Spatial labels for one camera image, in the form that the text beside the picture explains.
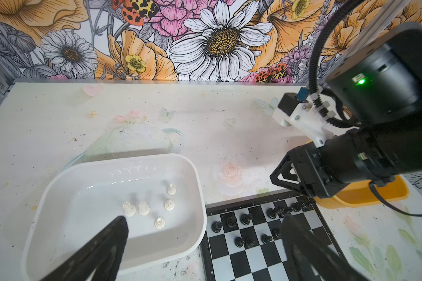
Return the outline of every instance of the yellow flower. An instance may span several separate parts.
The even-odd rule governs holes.
[[[144,72],[145,67],[147,66],[138,55],[127,55],[125,61],[127,62],[129,70],[137,71],[138,73]]]
[[[296,20],[301,17],[305,13],[305,10],[309,7],[310,2],[310,0],[295,0],[293,7],[291,8],[293,12],[292,19]]]
[[[28,34],[38,46],[50,31],[79,29],[87,19],[83,0],[0,0],[0,22]]]
[[[122,47],[112,35],[108,35],[108,39],[111,56],[95,50],[98,56],[98,67],[95,70],[96,79],[100,78],[103,75],[103,70],[106,69],[106,79],[111,79],[115,73],[122,73],[119,79],[178,80],[173,62],[167,57],[167,53],[155,43],[144,43],[136,37],[135,32],[129,30],[122,33]],[[119,69],[116,69],[117,63],[121,66]]]
[[[367,0],[355,8],[343,21],[339,22],[322,50],[323,55],[329,56],[325,60],[331,59],[337,53],[345,53],[386,2],[387,0]],[[411,0],[381,35],[404,22],[422,24],[422,0]]]

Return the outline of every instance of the tabletop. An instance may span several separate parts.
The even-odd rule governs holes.
[[[206,204],[280,190],[270,173],[307,138],[270,115],[276,98],[298,89],[17,83],[0,106],[0,280],[21,279],[23,247],[44,189],[80,162],[179,153],[196,165]],[[422,196],[410,192],[396,204],[422,213]],[[372,280],[422,280],[422,218],[382,205],[320,209],[352,267]],[[201,251],[118,280],[205,280]]]

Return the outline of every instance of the small yellow flower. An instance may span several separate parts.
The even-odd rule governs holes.
[[[291,16],[292,19],[296,20],[301,17],[305,13],[305,10],[309,7],[309,3],[311,3],[310,0],[295,0],[293,7],[291,8],[293,12]]]
[[[145,61],[141,59],[138,55],[127,55],[125,57],[125,61],[127,62],[128,69],[131,71],[137,71],[138,73],[142,73],[145,71]]]

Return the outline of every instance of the orange flower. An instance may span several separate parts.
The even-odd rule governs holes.
[[[316,20],[320,15],[325,0],[274,0],[267,10],[260,14],[257,12],[250,24],[259,22],[273,24],[274,28],[267,33],[270,41],[259,47],[250,47],[250,50],[259,50],[262,54],[255,58],[255,65],[251,71],[257,71],[260,67],[270,67],[279,62],[293,48],[298,46],[298,39],[302,32],[302,39],[314,31]]]
[[[367,0],[341,21],[325,43],[322,54],[330,56],[326,60],[331,59],[337,53],[343,54],[386,2],[387,0]],[[411,0],[381,35],[404,22],[422,24],[422,0]]]
[[[0,22],[28,34],[38,46],[50,31],[79,29],[87,19],[83,0],[0,0]]]
[[[135,32],[128,30],[122,33],[122,47],[112,35],[108,35],[108,38],[111,57],[95,50],[98,55],[96,79],[103,75],[106,64],[105,77],[107,79],[111,79],[114,73],[125,72],[125,75],[120,77],[121,79],[137,77],[139,80],[178,80],[173,62],[167,57],[167,53],[155,43],[144,43],[136,37]],[[119,69],[116,69],[117,63],[121,66]]]

